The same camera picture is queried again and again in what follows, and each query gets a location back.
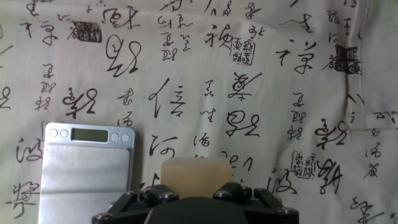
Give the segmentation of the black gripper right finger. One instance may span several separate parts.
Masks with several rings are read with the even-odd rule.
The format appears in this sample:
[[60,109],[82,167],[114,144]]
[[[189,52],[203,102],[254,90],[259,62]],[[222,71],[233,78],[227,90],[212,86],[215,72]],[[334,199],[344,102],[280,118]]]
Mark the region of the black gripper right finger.
[[299,224],[299,211],[285,207],[269,190],[252,189],[237,182],[228,182],[218,189],[212,199],[236,205],[248,224]]

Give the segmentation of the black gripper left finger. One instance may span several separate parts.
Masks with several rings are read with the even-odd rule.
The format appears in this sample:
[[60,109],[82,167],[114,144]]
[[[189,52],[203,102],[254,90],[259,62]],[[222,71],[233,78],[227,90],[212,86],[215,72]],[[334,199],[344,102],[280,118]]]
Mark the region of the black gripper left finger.
[[128,191],[114,201],[107,211],[92,216],[91,223],[144,224],[153,208],[178,199],[178,194],[165,185],[154,185],[139,192]]

